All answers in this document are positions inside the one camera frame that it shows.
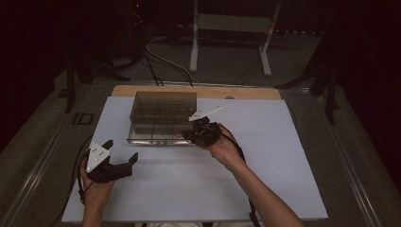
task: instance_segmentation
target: cable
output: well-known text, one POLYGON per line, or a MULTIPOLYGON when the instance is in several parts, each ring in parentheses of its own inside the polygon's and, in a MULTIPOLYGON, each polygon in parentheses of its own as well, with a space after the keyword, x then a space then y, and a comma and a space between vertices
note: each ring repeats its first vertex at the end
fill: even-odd
MULTIPOLYGON (((146 33, 148 30, 148 24, 146 20, 143 19, 141 15, 138 15, 134 12, 132 2, 130 0, 124 0, 124 9, 127 13, 127 36, 128 36, 128 43, 127 49, 124 50, 122 54, 124 57, 128 57, 131 62, 125 63, 122 65, 118 65, 116 67, 107 66, 108 70, 116 71, 119 73, 125 72, 131 69, 136 63, 139 62, 142 53, 145 51, 144 46, 146 42, 143 42, 143 37, 146 37, 146 33)), ((96 19, 101 26, 105 26, 104 22, 102 21, 102 17, 99 13, 99 6, 97 5, 96 1, 92 0, 92 5, 96 12, 96 19)), ((105 30, 101 30, 101 35, 106 37, 105 30)))
POLYGON ((82 191, 82 196, 80 197, 80 202, 82 203, 82 204, 85 204, 85 193, 89 190, 89 188, 92 186, 92 184, 94 184, 94 181, 91 181, 91 184, 89 184, 89 186, 86 188, 86 189, 84 189, 83 191, 82 191))
POLYGON ((160 56, 154 54, 153 52, 151 52, 151 51, 149 50, 149 48, 148 48, 147 46, 145 46, 145 49, 146 49, 147 53, 149 53, 149 54, 152 55, 153 57, 155 57, 155 58, 157 58, 157 59, 159 59, 159 60, 161 60, 161 61, 164 61, 164 62, 166 62, 166 63, 169 63, 169 64, 171 64, 171 65, 174 65, 175 67, 178 67, 179 69, 183 70, 183 71, 185 72, 185 74, 187 75, 187 79, 188 79, 188 82, 189 82, 189 84, 191 85, 191 87, 194 86, 194 85, 192 84, 192 80, 194 80, 194 81, 196 81, 196 80, 195 80, 194 78, 192 78, 191 74, 190 74, 185 68, 183 68, 183 67, 180 66, 179 64, 176 64, 176 63, 174 63, 174 62, 172 62, 172 61, 166 60, 166 59, 164 59, 164 58, 162 58, 162 57, 160 57, 160 56))
MULTIPOLYGON (((221 131, 215 131, 215 130, 213 130, 213 129, 211 129, 211 128, 208 128, 208 127, 201 127, 201 128, 204 129, 204 130, 210 131, 210 132, 212 132, 212 133, 219 134, 219 135, 223 136, 224 138, 228 139, 231 143, 233 143, 233 145, 235 146, 236 151, 238 152, 239 156, 240 156, 241 159, 244 161, 244 163, 246 163, 246 161, 245 161, 245 156, 244 156, 244 152, 242 151, 242 148, 241 148, 241 147, 239 146, 239 144, 237 143, 237 141, 236 141, 236 139, 234 138, 233 134, 232 134, 227 128, 225 128, 224 126, 222 126, 222 125, 218 125, 218 126, 219 126, 219 127, 222 127, 222 128, 225 129, 227 132, 229 132, 230 135, 232 136, 232 138, 229 137, 229 136, 227 136, 226 134, 224 134, 224 133, 221 132, 221 131)), ((257 216, 256 216, 256 208, 254 207, 254 205, 253 205, 251 199, 248 199, 248 200, 249 200, 249 203, 250 203, 250 206, 251 206, 251 212, 250 212, 250 214, 249 214, 250 220, 252 221, 252 223, 253 223, 253 225, 254 225, 255 227, 260 227, 260 224, 259 224, 259 222, 258 222, 258 220, 257 220, 257 216)))
POLYGON ((250 65, 248 65, 248 67, 246 67, 242 73, 239 75, 239 77, 236 79, 236 86, 243 86, 244 85, 244 76, 245 73, 248 72, 250 69, 254 68, 257 64, 259 64, 259 62, 262 60, 262 58, 260 58, 258 61, 256 61, 255 63, 252 63, 250 65))
POLYGON ((155 60, 152 60, 152 59, 149 59, 149 60, 152 61, 152 62, 155 62, 155 63, 159 63, 159 64, 161 64, 161 65, 164 65, 164 66, 166 66, 166 67, 171 67, 171 68, 177 70, 177 71, 178 71, 181 75, 183 75, 183 77, 185 78, 185 73, 184 73, 182 70, 180 70, 179 68, 175 67, 174 65, 165 63, 164 61, 155 61, 155 60))
POLYGON ((153 65, 151 64, 151 62, 150 62, 150 60, 149 60, 149 58, 148 58, 147 53, 144 53, 144 58, 148 61, 148 67, 149 67, 149 69, 150 69, 150 72, 151 72, 151 74, 152 74, 152 76, 153 76, 154 81, 156 82, 156 85, 159 86, 159 81, 160 81, 161 84, 162 84, 162 86, 165 86, 165 85, 163 84, 163 81, 162 81, 161 79, 159 79, 159 78, 156 76, 156 74, 154 73, 153 65))
POLYGON ((78 164, 78 159, 80 154, 82 153, 83 147, 88 143, 88 141, 93 137, 94 135, 91 134, 87 139, 85 139, 85 141, 82 143, 82 145, 80 146, 79 150, 78 150, 78 154, 76 156, 75 162, 74 162, 74 167, 73 167, 73 172, 72 172, 72 176, 71 176, 71 180, 70 180, 70 185, 69 185, 69 190, 68 190, 68 196, 66 198, 65 201, 65 205, 62 208, 61 212, 59 213, 59 215, 56 217, 56 219, 50 224, 50 226, 55 226, 56 223, 59 221, 60 217, 62 216, 62 214, 64 214, 65 208, 67 207, 67 202, 70 199, 70 195, 72 193, 73 187, 74 187, 74 180, 76 179, 76 166, 78 164))

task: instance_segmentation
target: finger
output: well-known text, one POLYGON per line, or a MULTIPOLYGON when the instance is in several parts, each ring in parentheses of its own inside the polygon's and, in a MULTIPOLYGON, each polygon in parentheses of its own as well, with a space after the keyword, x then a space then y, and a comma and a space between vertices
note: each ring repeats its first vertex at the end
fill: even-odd
POLYGON ((80 163, 80 176, 84 179, 86 179, 86 166, 88 164, 88 158, 85 158, 82 160, 80 163))

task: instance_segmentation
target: wrist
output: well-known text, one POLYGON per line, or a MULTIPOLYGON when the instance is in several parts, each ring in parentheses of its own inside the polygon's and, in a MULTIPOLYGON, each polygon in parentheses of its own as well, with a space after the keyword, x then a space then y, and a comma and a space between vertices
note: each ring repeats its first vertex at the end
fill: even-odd
POLYGON ((102 206, 87 206, 85 205, 83 212, 82 227, 86 226, 101 226, 101 221, 103 219, 102 206))
POLYGON ((243 169, 243 168, 247 168, 247 164, 244 162, 244 160, 242 160, 239 157, 235 157, 233 160, 230 160, 230 162, 227 163, 227 165, 225 165, 225 167, 232 173, 236 173, 238 172, 238 170, 243 169))
POLYGON ((102 214, 107 202, 85 198, 85 211, 102 214))

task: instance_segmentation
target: metal frame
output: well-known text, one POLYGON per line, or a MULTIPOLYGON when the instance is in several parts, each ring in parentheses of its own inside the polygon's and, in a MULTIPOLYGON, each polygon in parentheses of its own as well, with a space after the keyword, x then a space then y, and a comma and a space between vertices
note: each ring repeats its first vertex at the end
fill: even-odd
MULTIPOLYGON (((80 103, 82 102, 83 98, 87 93, 87 89, 81 90, 83 94, 79 96, 78 105, 73 107, 73 112, 78 108, 80 103)), ((288 90, 281 90, 280 93, 285 94, 308 94, 308 89, 288 89, 288 90)), ((324 100, 321 96, 315 96, 314 101, 316 104, 317 109, 319 110, 320 116, 322 121, 324 122, 329 134, 330 138, 335 145, 336 150, 339 152, 340 162, 344 169, 345 176, 347 177, 349 184, 354 192, 354 195, 357 199, 358 205, 360 210, 365 217, 366 223, 369 227, 381 227, 381 221, 376 213, 375 209, 372 206, 371 200, 367 195, 365 188, 355 171, 351 158, 348 155, 348 150, 344 147, 341 139, 339 137, 339 133, 336 131, 335 127, 331 126, 330 123, 325 118, 324 112, 324 100)), ((50 138, 49 143, 44 150, 44 153, 40 157, 37 164, 32 168, 29 175, 27 176, 23 187, 17 194, 16 198, 14 199, 12 205, 10 206, 9 210, 0 221, 1 227, 10 227, 16 226, 18 223, 18 217, 27 207, 30 199, 32 198, 38 184, 40 183, 42 176, 44 175, 49 162, 51 161, 52 154, 56 151, 57 146, 59 145, 60 139, 63 135, 64 129, 66 124, 70 122, 73 118, 73 112, 67 114, 64 119, 61 121, 57 129, 55 130, 54 135, 50 138)))
POLYGON ((199 43, 198 43, 198 30, 199 29, 214 29, 214 30, 234 30, 234 31, 250 31, 250 32, 266 32, 266 41, 259 46, 260 60, 262 61, 263 72, 265 77, 271 76, 271 69, 269 59, 267 55, 268 46, 274 31, 274 27, 277 21, 278 13, 281 8, 281 4, 275 6, 273 15, 271 18, 265 17, 241 17, 241 27, 235 27, 235 21, 238 20, 238 16, 228 15, 215 15, 215 14, 203 14, 198 12, 198 0, 194 0, 194 29, 193 29, 193 41, 191 50, 191 60, 189 63, 189 71, 192 73, 197 72, 198 69, 198 54, 199 54, 199 43))

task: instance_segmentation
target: dark background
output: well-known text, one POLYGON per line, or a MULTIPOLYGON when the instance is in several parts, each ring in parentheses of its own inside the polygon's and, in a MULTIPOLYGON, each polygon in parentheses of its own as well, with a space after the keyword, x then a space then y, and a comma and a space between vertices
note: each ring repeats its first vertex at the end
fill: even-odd
MULTIPOLYGON (((144 13, 143 18, 160 34, 170 37, 187 34, 178 24, 191 25, 192 1, 137 2, 144 6, 137 13, 144 13)), ((231 1, 232 8, 223 0, 205 2, 200 8, 211 12, 224 9, 227 14, 236 14, 240 6, 243 15, 265 13, 251 10, 243 0, 231 1)), ((113 40, 104 32, 105 29, 115 29, 121 34, 135 32, 124 30, 128 15, 124 10, 126 1, 97 1, 97 12, 108 18, 100 22, 93 3, 92 0, 0 1, 1 150, 54 89, 53 79, 65 69, 66 49, 74 37, 82 41, 79 46, 87 48, 88 54, 102 56, 104 61, 111 56, 137 51, 121 49, 118 44, 128 41, 113 40), (96 42, 85 45, 94 37, 96 42)), ((276 29, 283 35, 297 31, 315 36, 323 36, 328 29, 334 30, 331 36, 323 36, 309 64, 312 68, 330 60, 338 40, 349 39, 350 49, 343 56, 345 63, 339 69, 338 83, 344 87, 349 102, 400 189, 399 7, 398 1, 288 0, 283 1, 276 29)))

